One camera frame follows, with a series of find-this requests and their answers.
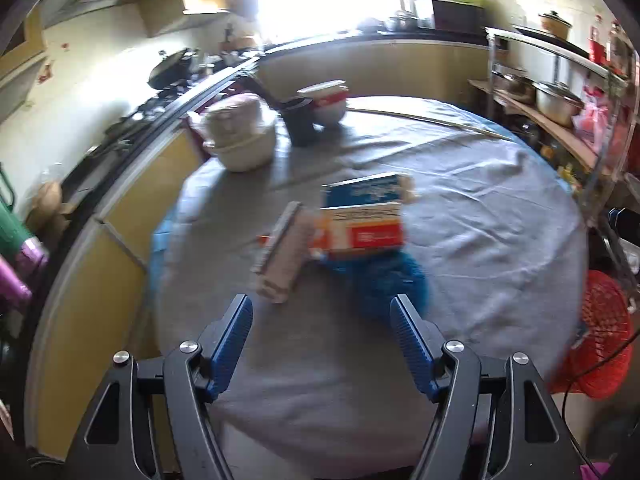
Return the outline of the blue toothpaste box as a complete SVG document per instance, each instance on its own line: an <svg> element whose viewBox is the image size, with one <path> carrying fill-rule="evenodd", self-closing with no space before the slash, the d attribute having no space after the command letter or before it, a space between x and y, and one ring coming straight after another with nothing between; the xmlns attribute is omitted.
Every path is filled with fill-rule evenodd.
<svg viewBox="0 0 640 480"><path fill-rule="evenodd" d="M323 187L325 207L408 203L415 197L413 178L400 172L371 174Z"/></svg>

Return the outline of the large white basin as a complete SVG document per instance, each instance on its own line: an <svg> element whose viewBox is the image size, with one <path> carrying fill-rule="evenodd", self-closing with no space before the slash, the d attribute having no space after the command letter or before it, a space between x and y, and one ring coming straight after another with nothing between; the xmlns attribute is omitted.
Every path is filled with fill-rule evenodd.
<svg viewBox="0 0 640 480"><path fill-rule="evenodd" d="M269 164L273 160L276 143L276 123L267 122L237 144L217 148L213 141L204 141L202 148L218 159L225 170L239 174Z"/></svg>

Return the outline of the steel pot on shelf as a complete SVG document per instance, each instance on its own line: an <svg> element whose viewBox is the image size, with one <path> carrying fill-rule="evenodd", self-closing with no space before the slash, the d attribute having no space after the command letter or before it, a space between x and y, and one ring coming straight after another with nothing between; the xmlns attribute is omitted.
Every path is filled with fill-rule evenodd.
<svg viewBox="0 0 640 480"><path fill-rule="evenodd" d="M556 124L570 128L573 118L579 115L584 103L562 82L535 81L536 107L548 119Z"/></svg>

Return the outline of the grey tablecloth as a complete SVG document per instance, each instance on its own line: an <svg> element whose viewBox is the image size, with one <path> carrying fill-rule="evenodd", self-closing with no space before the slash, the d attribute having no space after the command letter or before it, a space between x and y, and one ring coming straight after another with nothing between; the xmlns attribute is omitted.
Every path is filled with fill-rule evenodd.
<svg viewBox="0 0 640 480"><path fill-rule="evenodd" d="M396 252L309 261L283 304L255 297L254 323L213 419L311 477L347 479L416 462L434 406L416 390L388 326L390 300L423 278L413 304L482 356L524 352L541 376L578 324L585 222L566 185L506 130L350 115L309 148L278 137L274 159L244 174L210 160L186 180L156 296L168 352L254 295L258 238L285 207L323 204L340 181L398 172L416 197L400 208Z"/></svg>

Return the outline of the brown clay pot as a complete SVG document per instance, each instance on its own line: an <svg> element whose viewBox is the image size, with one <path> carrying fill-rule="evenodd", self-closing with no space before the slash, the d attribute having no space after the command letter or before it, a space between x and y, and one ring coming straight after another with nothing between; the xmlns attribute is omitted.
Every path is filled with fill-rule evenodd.
<svg viewBox="0 0 640 480"><path fill-rule="evenodd" d="M26 214L26 228L32 233L37 233L43 228L61 207L62 196L60 182L50 180L40 185Z"/></svg>

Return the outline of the purple thermos bottle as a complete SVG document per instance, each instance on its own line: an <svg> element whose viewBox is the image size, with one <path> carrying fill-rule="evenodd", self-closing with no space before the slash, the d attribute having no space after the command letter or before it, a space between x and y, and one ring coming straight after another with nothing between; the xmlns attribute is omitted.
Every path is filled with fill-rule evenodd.
<svg viewBox="0 0 640 480"><path fill-rule="evenodd" d="M24 310L32 301L32 291L3 257L0 257L0 295L16 310Z"/></svg>

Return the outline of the green thermos jug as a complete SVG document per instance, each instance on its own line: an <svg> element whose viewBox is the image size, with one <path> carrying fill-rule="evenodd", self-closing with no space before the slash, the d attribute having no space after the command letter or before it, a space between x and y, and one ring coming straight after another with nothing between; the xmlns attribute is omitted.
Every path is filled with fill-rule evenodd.
<svg viewBox="0 0 640 480"><path fill-rule="evenodd" d="M16 195L9 178L3 169L1 174L0 235L1 255L8 261L14 261L21 253L26 242L34 236L24 223L14 214Z"/></svg>

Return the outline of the yellow pot with lid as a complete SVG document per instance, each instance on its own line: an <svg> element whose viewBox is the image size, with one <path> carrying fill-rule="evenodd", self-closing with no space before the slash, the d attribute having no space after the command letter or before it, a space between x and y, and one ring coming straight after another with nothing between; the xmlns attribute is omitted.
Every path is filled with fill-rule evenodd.
<svg viewBox="0 0 640 480"><path fill-rule="evenodd" d="M556 11L549 11L539 15L540 24L548 34L566 41L573 25L563 20Z"/></svg>

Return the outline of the white Plendil medicine box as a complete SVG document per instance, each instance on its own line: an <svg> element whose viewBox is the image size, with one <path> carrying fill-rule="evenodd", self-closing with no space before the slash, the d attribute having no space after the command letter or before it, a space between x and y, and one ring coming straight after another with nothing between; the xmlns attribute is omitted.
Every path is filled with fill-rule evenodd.
<svg viewBox="0 0 640 480"><path fill-rule="evenodd" d="M302 203L288 203L274 225L253 269L255 292L272 304L284 304L310 258L316 219Z"/></svg>

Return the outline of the red white medicine box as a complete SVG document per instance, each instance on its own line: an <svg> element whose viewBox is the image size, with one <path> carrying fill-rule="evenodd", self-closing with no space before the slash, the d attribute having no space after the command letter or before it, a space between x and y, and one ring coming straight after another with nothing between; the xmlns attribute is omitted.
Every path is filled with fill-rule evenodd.
<svg viewBox="0 0 640 480"><path fill-rule="evenodd" d="M310 249L330 258L401 248L405 243L401 203L322 208Z"/></svg>

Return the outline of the metal kitchen shelf rack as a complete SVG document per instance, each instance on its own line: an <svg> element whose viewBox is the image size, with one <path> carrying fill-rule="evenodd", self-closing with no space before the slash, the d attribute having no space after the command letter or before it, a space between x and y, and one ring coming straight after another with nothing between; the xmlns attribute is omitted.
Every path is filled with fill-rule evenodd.
<svg viewBox="0 0 640 480"><path fill-rule="evenodd" d="M586 221L590 226L605 223L605 205L625 173L639 128L639 51L623 38L623 53L599 64L556 38L495 27L485 32L487 77L475 84L486 94L485 115L495 120L501 107L552 136L586 175L577 194ZM498 50L504 44L552 55L551 78L500 70Z"/></svg>

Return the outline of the red plastic trash basket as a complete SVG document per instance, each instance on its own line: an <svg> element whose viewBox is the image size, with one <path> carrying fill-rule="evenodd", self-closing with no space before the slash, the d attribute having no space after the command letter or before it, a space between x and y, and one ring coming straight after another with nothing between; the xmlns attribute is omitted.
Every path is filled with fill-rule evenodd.
<svg viewBox="0 0 640 480"><path fill-rule="evenodd" d="M614 278L589 270L577 339L551 383L551 392L570 388L571 393L582 393L594 400L612 396L626 379L632 350L627 347L611 361L604 360L633 333L623 289Z"/></svg>

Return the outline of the black chopstick holder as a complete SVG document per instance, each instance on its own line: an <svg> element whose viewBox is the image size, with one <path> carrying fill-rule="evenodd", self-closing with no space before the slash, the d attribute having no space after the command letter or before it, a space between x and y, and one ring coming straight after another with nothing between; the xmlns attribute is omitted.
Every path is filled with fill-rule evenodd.
<svg viewBox="0 0 640 480"><path fill-rule="evenodd" d="M281 103L279 112L293 146L303 148L317 139L314 128L314 101L309 98L289 99Z"/></svg>

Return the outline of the black wok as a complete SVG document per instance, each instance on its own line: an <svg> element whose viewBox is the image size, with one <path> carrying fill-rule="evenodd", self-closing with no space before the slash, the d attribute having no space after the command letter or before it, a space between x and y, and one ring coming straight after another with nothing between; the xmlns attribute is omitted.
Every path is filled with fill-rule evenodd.
<svg viewBox="0 0 640 480"><path fill-rule="evenodd" d="M163 90L172 84L180 84L191 79L198 71L198 49L185 48L166 56L149 74L148 85L155 90Z"/></svg>

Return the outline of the blue plastic bag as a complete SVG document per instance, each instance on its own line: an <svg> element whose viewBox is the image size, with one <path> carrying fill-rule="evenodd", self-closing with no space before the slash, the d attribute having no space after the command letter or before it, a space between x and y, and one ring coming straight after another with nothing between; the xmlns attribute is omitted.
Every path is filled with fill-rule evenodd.
<svg viewBox="0 0 640 480"><path fill-rule="evenodd" d="M427 280L420 264L400 249L349 259L322 260L339 275L355 298L358 309L371 320L390 324L390 302L409 297L420 315L428 306Z"/></svg>

